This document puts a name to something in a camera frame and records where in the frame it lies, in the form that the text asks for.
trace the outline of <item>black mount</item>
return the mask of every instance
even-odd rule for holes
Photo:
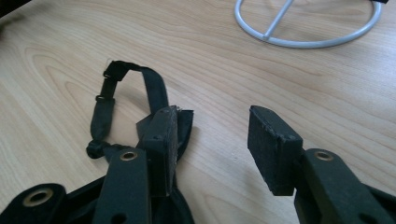
[[[110,145],[105,139],[111,128],[113,95],[130,70],[143,75],[151,114],[136,124],[136,147]],[[92,159],[106,156],[106,176],[69,194],[58,184],[32,187],[9,204],[0,223],[194,223],[175,173],[190,139],[193,111],[169,105],[163,79],[150,68],[116,61],[104,76],[87,154]]]
[[[363,185],[336,154],[303,150],[303,139],[275,112],[250,108],[247,147],[275,196],[291,196],[300,223],[395,223],[396,198]]]

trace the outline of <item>black plastic part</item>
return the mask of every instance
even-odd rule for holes
[[[91,223],[97,199],[102,190],[105,177],[101,177],[91,183],[67,194],[64,204],[64,223],[78,224]]]
[[[294,207],[301,224],[318,224],[321,220],[321,213],[318,204],[306,182],[303,168],[299,161],[294,162],[293,182],[296,188],[294,197]]]
[[[386,4],[389,0],[372,0],[372,1]]]
[[[154,118],[153,114],[148,115],[147,117],[141,119],[139,122],[136,123],[136,129],[137,129],[137,136],[139,137],[139,141],[143,139],[143,136],[149,129],[149,125]]]
[[[268,188],[276,196],[293,194],[293,161],[303,153],[303,139],[275,112],[250,108],[247,147]]]
[[[153,224],[193,224],[189,205],[176,187],[166,198],[153,198]]]
[[[66,192],[58,184],[42,184],[27,189],[12,200],[0,216],[0,223],[50,224],[60,221],[59,207]]]
[[[308,149],[302,159],[305,179],[326,223],[392,223],[392,218],[340,157]]]
[[[387,210],[388,214],[396,223],[396,197],[367,185],[366,188],[370,190],[371,194],[373,194],[375,199]]]
[[[138,146],[148,153],[151,196],[169,196],[177,164],[177,108],[174,105],[155,114]]]
[[[187,144],[190,140],[193,118],[193,110],[181,110],[177,112],[177,160],[180,160],[184,151],[186,151]]]
[[[145,150],[128,148],[113,155],[92,223],[151,223]]]
[[[28,2],[30,0],[0,0],[0,18]]]

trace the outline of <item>black nylon strap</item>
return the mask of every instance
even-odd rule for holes
[[[135,63],[111,62],[104,72],[105,81],[100,95],[96,96],[96,105],[93,111],[91,122],[93,140],[87,147],[87,153],[93,159],[104,156],[103,149],[108,145],[104,142],[104,139],[110,133],[114,104],[116,102],[113,98],[114,92],[117,88],[117,83],[122,81],[130,70],[140,71],[143,75],[151,114],[155,114],[159,109],[169,106],[163,78],[157,72]]]
[[[134,63],[121,61],[112,62],[104,72],[105,81],[100,95],[96,97],[96,105],[93,111],[91,123],[92,141],[87,147],[88,155],[97,159],[106,156],[110,161],[112,155],[126,146],[110,145],[104,139],[108,136],[113,110],[115,105],[114,92],[119,81],[122,81],[129,70],[140,71],[145,81],[148,93],[148,104],[151,114],[136,124],[139,139],[143,138],[154,114],[161,108],[168,106],[166,88],[161,76],[154,70],[141,67]],[[177,160],[183,155],[190,139],[192,127],[192,110],[179,110],[177,112]],[[169,197],[152,198],[152,221],[153,224],[193,224],[190,208],[185,201],[182,193],[177,188],[176,174],[174,184]]]

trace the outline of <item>circular wire frame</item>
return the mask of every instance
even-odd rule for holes
[[[293,40],[285,40],[279,39],[271,36],[265,36],[265,34],[256,31],[255,29],[251,28],[242,18],[241,16],[241,5],[244,0],[237,0],[235,4],[234,14],[236,17],[236,21],[238,24],[244,29],[248,34],[253,35],[254,37],[260,39],[261,41],[278,45],[281,47],[286,48],[293,48],[293,49],[320,49],[320,48],[327,48],[336,45],[341,45],[356,38],[361,37],[362,35],[367,34],[374,25],[379,21],[382,12],[382,5],[379,2],[372,1],[373,3],[373,13],[370,20],[362,26],[359,30],[355,31],[352,34],[344,35],[341,37],[337,37],[334,39],[328,40],[319,40],[319,41],[293,41]]]

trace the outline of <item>light wood surface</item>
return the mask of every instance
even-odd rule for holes
[[[265,30],[283,1],[246,0]],[[38,1],[0,19],[0,211],[40,183],[67,191],[104,175],[90,160],[94,97],[111,60],[153,68],[172,105],[193,109],[178,164],[196,223],[298,223],[247,149],[248,109],[274,110],[304,139],[340,155],[365,184],[396,195],[396,4],[364,37],[328,49],[285,49],[247,35],[234,0]],[[345,35],[369,18],[363,0],[297,0],[275,36]],[[149,113],[140,75],[118,86],[108,141],[135,146]]]

